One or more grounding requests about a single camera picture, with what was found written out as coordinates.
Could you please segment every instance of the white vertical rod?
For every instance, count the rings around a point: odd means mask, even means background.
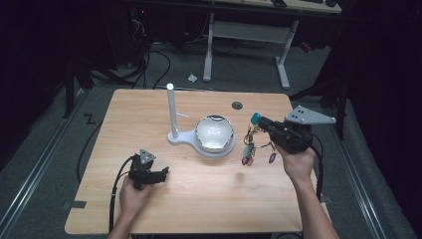
[[[167,84],[167,95],[168,95],[168,107],[170,109],[171,119],[171,132],[173,138],[178,138],[179,133],[177,129],[177,118],[176,118],[176,102],[174,99],[174,86],[173,84]]]

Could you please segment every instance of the gray carpet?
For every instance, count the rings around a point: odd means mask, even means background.
[[[158,83],[158,88],[167,83],[173,83],[176,88],[181,89],[291,95],[314,83],[320,67],[329,53],[329,49],[305,53],[301,49],[292,48],[286,60],[291,89],[284,91],[281,88],[273,58],[280,46],[262,46],[262,44],[250,42],[244,43],[247,46],[235,47],[230,44],[224,43],[216,46],[213,79],[210,83],[204,83],[201,80],[205,56],[203,45],[189,45],[184,50],[155,45],[153,49],[164,49],[161,53],[170,59],[169,72]],[[167,66],[168,62],[162,55],[151,53],[146,70],[146,86],[143,84],[143,79],[140,79],[136,88],[151,89],[155,81],[166,71]],[[130,70],[122,68],[118,73],[125,74],[128,71]],[[190,74],[198,77],[195,83],[187,80]],[[67,130],[58,142],[50,165],[35,191],[22,212],[18,213],[20,215],[10,231],[9,238],[105,238],[104,235],[68,235],[64,231],[64,226],[69,214],[66,204],[74,199],[79,186],[77,180],[78,159],[86,141],[104,118],[113,91],[118,88],[123,88],[123,86],[96,81],[96,85],[91,91],[81,94],[82,97],[79,97],[81,105],[72,120],[68,121]],[[293,102],[293,105],[302,105],[322,113],[335,111],[335,109],[329,111],[320,109],[317,100],[318,97],[306,97]],[[5,182],[0,183],[1,215],[6,214],[55,129],[63,123],[63,114],[64,90],[58,93],[54,103],[33,125],[30,135],[7,167],[0,173],[0,180]],[[314,131],[323,142],[325,174],[322,193],[327,199],[327,208],[335,229],[341,238],[372,238],[365,214],[362,213],[352,187],[352,181],[346,171],[343,152],[338,144],[336,134],[332,130],[332,125],[316,125]],[[95,133],[82,156],[81,175],[84,173],[96,136]],[[367,149],[350,103],[347,105],[344,137],[345,141],[342,143],[345,144],[362,184],[373,203],[373,208],[382,223],[385,237],[416,238]]]

